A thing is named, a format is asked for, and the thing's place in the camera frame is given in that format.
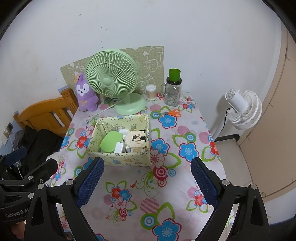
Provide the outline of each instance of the baseboard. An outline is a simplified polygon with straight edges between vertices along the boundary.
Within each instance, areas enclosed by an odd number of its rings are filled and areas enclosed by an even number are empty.
[[[235,139],[236,141],[238,141],[239,140],[239,134],[233,134],[233,135],[228,135],[228,136],[217,137],[215,139],[215,142],[217,142],[217,141],[225,141],[225,140],[228,140],[228,139]]]

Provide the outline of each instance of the table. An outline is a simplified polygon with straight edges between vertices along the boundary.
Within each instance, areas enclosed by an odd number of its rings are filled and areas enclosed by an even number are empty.
[[[102,100],[97,113],[113,105]],[[179,109],[181,117],[159,116],[155,111]],[[105,166],[88,204],[81,210],[99,241],[194,240],[213,212],[190,171],[190,162],[200,157],[205,165],[225,179],[219,152],[189,92],[182,92],[178,107],[164,104],[164,97],[147,101],[140,112],[150,117],[150,167]],[[58,170],[52,185],[74,179],[92,158],[86,153],[94,123],[91,112],[77,111],[58,155]],[[102,116],[117,116],[113,108]],[[62,226],[70,232],[62,208]],[[226,226],[233,223],[233,211]]]

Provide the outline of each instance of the cotton swab container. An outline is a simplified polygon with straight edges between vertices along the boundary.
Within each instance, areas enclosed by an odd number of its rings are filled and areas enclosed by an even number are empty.
[[[156,86],[155,85],[148,85],[146,86],[146,95],[147,100],[155,100],[156,99]]]

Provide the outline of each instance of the green fan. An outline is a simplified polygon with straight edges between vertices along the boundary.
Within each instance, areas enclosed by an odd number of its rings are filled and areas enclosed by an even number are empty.
[[[114,106],[118,114],[132,115],[145,108],[144,97],[132,93],[138,84],[137,64],[125,52],[109,49],[96,53],[88,60],[84,73],[94,91],[118,100]]]

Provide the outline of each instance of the power cord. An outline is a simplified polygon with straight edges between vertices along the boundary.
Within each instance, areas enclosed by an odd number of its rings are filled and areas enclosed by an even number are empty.
[[[7,132],[8,136],[9,136],[9,139],[10,139],[10,142],[11,142],[12,150],[15,151],[15,149],[13,148],[13,143],[12,143],[12,140],[11,140],[11,138],[10,138],[9,132],[8,132],[8,130],[7,130],[6,128],[4,129],[4,132]],[[20,168],[19,168],[18,165],[20,165],[20,164],[17,162],[17,168],[18,168],[18,170],[19,170],[19,174],[20,174],[20,176],[22,177],[22,179],[24,179],[23,176],[22,176],[21,173],[20,173]]]
[[[225,123],[226,123],[227,111],[229,111],[229,110],[231,110],[231,109],[230,109],[230,108],[227,108],[227,110],[226,110],[226,114],[225,114],[225,118],[224,118],[224,125],[223,125],[222,130],[224,129],[224,126],[225,126]]]
[[[104,109],[104,110],[100,111],[99,113],[97,113],[97,114],[95,114],[95,115],[92,115],[92,116],[91,116],[90,118],[88,118],[86,121],[91,121],[91,120],[94,119],[96,116],[99,116],[99,114],[101,114],[101,113],[103,113],[104,111],[106,111],[106,110],[112,108],[112,107],[115,106],[116,104],[122,102],[125,98],[126,98],[126,97],[124,97],[124,98],[121,99],[121,100],[116,100],[115,104],[109,106],[107,109]]]

